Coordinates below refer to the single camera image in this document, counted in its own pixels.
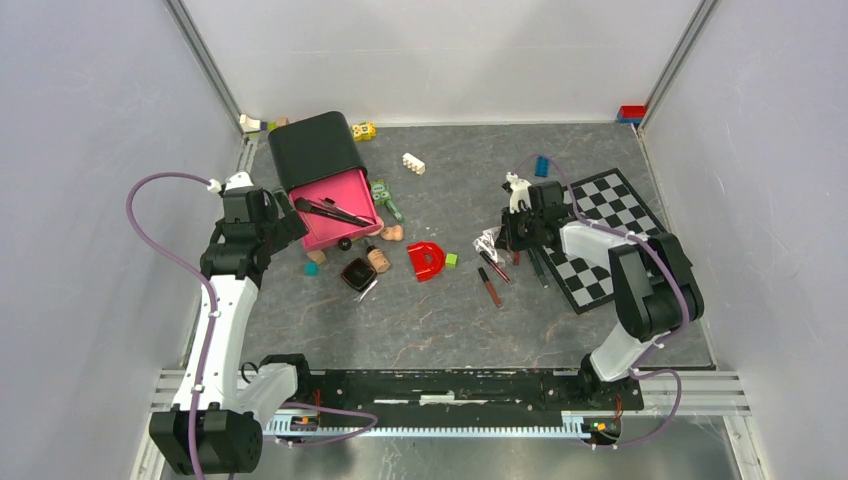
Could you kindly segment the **black makeup brush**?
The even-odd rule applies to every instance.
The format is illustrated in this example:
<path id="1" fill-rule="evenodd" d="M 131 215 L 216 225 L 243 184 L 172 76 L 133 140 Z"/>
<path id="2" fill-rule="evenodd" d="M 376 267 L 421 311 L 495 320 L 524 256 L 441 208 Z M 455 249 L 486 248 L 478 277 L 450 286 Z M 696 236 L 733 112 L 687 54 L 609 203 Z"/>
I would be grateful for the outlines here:
<path id="1" fill-rule="evenodd" d="M 313 214 L 358 227 L 371 226 L 370 222 L 367 222 L 357 216 L 341 212 L 338 209 L 320 206 L 317 203 L 302 197 L 294 200 L 294 207 L 302 213 Z"/>

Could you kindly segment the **clear plastic wrapper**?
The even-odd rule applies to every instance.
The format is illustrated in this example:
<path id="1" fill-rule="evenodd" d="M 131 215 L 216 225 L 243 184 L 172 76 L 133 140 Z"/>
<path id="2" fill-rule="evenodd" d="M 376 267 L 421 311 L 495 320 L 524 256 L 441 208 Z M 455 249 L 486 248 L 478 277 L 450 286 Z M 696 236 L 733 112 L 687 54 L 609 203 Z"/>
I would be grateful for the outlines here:
<path id="1" fill-rule="evenodd" d="M 499 262 L 500 258 L 496 249 L 496 240 L 499 233 L 500 227 L 492 227 L 483 230 L 481 235 L 472 242 L 475 251 L 478 253 L 485 253 L 490 259 L 495 262 Z"/>

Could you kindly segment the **red lipstick tube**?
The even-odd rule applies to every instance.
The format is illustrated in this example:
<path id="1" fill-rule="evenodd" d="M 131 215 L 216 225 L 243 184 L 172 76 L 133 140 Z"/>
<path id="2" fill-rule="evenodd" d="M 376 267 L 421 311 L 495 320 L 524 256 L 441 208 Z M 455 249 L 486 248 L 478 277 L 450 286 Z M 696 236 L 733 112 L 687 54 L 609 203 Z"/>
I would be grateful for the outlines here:
<path id="1" fill-rule="evenodd" d="M 481 258 L 496 272 L 496 274 L 507 284 L 511 282 L 510 277 L 505 270 L 497 263 L 497 261 L 486 251 L 479 251 Z"/>

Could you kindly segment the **thin black pencil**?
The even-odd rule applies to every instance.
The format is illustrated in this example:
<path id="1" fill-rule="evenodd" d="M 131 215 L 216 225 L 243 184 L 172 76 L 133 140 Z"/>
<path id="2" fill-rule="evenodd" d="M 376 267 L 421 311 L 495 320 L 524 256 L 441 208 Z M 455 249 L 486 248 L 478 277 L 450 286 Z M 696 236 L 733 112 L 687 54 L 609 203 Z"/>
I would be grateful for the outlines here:
<path id="1" fill-rule="evenodd" d="M 370 217 L 363 216 L 363 215 L 356 214 L 356 213 L 350 212 L 350 211 L 348 211 L 348 210 L 345 210 L 344 208 L 340 207 L 340 206 L 339 206 L 339 205 L 338 205 L 335 201 L 333 201 L 333 200 L 332 200 L 332 199 L 330 199 L 330 198 L 324 198 L 324 199 L 322 199 L 322 200 L 321 200 L 321 203 L 322 203 L 324 206 L 326 206 L 328 209 L 330 209 L 330 210 L 333 210 L 333 211 L 336 211 L 336 212 L 339 212 L 339 213 L 345 214 L 345 215 L 347 215 L 347 216 L 349 216 L 349 217 L 352 217 L 352 218 L 356 218 L 356 219 L 362 220 L 362 221 L 367 222 L 367 223 L 369 223 L 369 224 L 374 224 L 374 223 L 375 223 L 375 221 L 374 221 L 372 218 L 370 218 Z"/>

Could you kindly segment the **brown lip gloss tube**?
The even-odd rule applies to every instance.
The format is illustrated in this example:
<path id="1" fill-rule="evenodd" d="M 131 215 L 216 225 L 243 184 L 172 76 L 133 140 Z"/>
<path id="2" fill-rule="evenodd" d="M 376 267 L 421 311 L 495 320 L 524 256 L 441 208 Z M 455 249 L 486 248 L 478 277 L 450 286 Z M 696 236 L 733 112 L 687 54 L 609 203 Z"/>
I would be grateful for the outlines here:
<path id="1" fill-rule="evenodd" d="M 483 267 L 479 267 L 477 269 L 477 272 L 478 272 L 478 275 L 479 275 L 481 281 L 483 282 L 491 300 L 493 301 L 494 305 L 497 308 L 501 308 L 503 306 L 502 301 L 501 301 L 500 297 L 498 296 L 497 291 L 496 291 L 493 283 L 491 282 L 486 270 Z"/>

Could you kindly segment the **black pink drawer organizer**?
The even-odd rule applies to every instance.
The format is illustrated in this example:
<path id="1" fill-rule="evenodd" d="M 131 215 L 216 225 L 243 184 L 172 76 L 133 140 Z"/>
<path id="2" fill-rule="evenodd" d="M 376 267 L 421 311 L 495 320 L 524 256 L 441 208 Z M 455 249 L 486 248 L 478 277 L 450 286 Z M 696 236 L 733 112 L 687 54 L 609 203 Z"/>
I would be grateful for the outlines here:
<path id="1" fill-rule="evenodd" d="M 280 185 L 291 201 L 302 197 L 323 206 L 321 200 L 330 198 L 345 210 L 375 221 L 369 227 L 358 227 L 301 212 L 309 230 L 301 239 L 306 252 L 380 229 L 367 167 L 341 112 L 329 111 L 279 126 L 269 132 L 267 141 Z"/>

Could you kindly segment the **beige makeup sponge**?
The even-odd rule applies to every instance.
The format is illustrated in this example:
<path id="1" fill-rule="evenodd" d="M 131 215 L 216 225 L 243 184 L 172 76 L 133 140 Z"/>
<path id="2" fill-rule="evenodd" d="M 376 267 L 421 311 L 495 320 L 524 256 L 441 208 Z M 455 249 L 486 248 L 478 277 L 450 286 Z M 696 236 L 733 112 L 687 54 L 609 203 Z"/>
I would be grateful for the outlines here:
<path id="1" fill-rule="evenodd" d="M 386 241 L 400 242 L 404 236 L 402 225 L 386 226 L 380 231 L 380 237 Z"/>

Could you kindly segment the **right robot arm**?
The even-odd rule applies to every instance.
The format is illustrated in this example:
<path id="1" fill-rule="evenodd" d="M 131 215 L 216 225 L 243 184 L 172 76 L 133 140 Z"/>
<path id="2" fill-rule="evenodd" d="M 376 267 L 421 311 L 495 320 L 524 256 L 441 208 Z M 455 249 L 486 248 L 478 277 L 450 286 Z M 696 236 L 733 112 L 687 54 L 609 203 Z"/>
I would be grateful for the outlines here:
<path id="1" fill-rule="evenodd" d="M 618 393 L 617 383 L 639 379 L 645 356 L 702 317 L 705 305 L 693 265 L 671 233 L 624 232 L 584 216 L 573 191 L 557 181 L 539 184 L 508 173 L 502 243 L 512 251 L 580 258 L 611 277 L 618 322 L 578 371 L 577 392 L 591 408 Z"/>

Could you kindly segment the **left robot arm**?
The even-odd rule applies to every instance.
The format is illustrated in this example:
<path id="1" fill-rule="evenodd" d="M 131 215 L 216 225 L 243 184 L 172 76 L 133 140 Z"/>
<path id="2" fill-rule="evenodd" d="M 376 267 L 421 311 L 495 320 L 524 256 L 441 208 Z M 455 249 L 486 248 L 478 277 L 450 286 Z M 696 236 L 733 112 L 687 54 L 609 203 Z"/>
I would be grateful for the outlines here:
<path id="1" fill-rule="evenodd" d="M 202 304 L 188 368 L 170 408 L 149 424 L 167 464 L 197 479 L 254 471 L 276 410 L 284 402 L 302 407 L 314 394 L 309 375 L 277 361 L 238 386 L 248 318 L 270 258 L 306 230 L 260 187 L 228 187 L 221 199 L 224 215 L 198 262 Z"/>

